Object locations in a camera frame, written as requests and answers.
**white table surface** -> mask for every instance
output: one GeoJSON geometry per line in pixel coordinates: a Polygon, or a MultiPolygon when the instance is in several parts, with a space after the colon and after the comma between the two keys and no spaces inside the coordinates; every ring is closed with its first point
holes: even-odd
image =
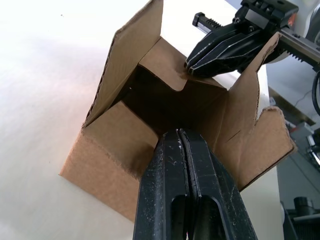
{"type": "MultiPolygon", "coordinates": [[[[0,239],[129,240],[134,224],[58,175],[94,99],[114,32],[147,0],[12,0],[0,9],[0,239]]],[[[228,24],[223,0],[165,1],[162,36],[188,55],[197,12],[228,24]]],[[[217,77],[230,86],[237,73],[217,77]]],[[[266,68],[259,72],[267,105],[266,68]]],[[[241,196],[260,240],[283,239],[276,169],[241,196]]]]}

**cable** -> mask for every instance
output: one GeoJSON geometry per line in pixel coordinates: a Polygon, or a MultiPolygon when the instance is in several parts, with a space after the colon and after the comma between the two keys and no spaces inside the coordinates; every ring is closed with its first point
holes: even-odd
{"type": "Polygon", "coordinates": [[[320,71],[318,71],[316,73],[316,75],[313,79],[312,90],[311,90],[313,107],[314,107],[316,113],[320,116],[320,107],[319,107],[318,100],[317,100],[317,87],[318,87],[319,82],[320,82],[320,71]]]}
{"type": "Polygon", "coordinates": [[[320,194],[320,190],[317,188],[316,185],[314,185],[314,183],[310,180],[310,178],[308,178],[308,176],[305,174],[305,172],[301,169],[301,167],[297,164],[297,162],[294,160],[294,158],[292,156],[289,156],[289,158],[291,158],[291,160],[293,161],[293,163],[296,165],[296,167],[300,170],[300,172],[303,174],[303,176],[305,177],[305,179],[312,185],[312,187],[317,191],[318,194],[320,194]]]}
{"type": "Polygon", "coordinates": [[[300,103],[303,99],[305,99],[305,97],[306,97],[309,93],[311,93],[311,92],[312,92],[312,90],[307,91],[307,92],[303,95],[302,98],[300,98],[298,101],[295,102],[294,107],[296,107],[296,106],[298,105],[298,103],[300,103]]]}

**brown cardboard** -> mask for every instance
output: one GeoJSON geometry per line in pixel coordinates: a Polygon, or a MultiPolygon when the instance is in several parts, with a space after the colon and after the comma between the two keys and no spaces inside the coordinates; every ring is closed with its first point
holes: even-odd
{"type": "Polygon", "coordinates": [[[257,71],[279,36],[227,91],[184,72],[185,56],[159,36],[162,7],[161,0],[149,2],[115,34],[97,96],[60,172],[131,221],[138,179],[170,129],[201,133],[239,190],[295,149],[278,108],[257,120],[257,71]]]}

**black cylinder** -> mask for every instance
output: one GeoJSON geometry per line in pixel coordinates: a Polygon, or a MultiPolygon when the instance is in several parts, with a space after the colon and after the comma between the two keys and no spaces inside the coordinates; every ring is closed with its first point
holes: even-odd
{"type": "Polygon", "coordinates": [[[298,217],[315,214],[314,204],[312,200],[305,196],[296,197],[294,200],[294,207],[298,217]]]}

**cardboard box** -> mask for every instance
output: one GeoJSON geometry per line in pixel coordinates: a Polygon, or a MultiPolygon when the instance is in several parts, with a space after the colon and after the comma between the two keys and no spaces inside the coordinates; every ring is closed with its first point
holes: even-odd
{"type": "Polygon", "coordinates": [[[163,1],[152,0],[114,36],[95,100],[60,175],[135,220],[139,178],[158,137],[202,134],[244,189],[295,149],[276,107],[257,120],[257,71],[274,35],[227,91],[185,73],[186,59],[160,37],[163,1]]]}

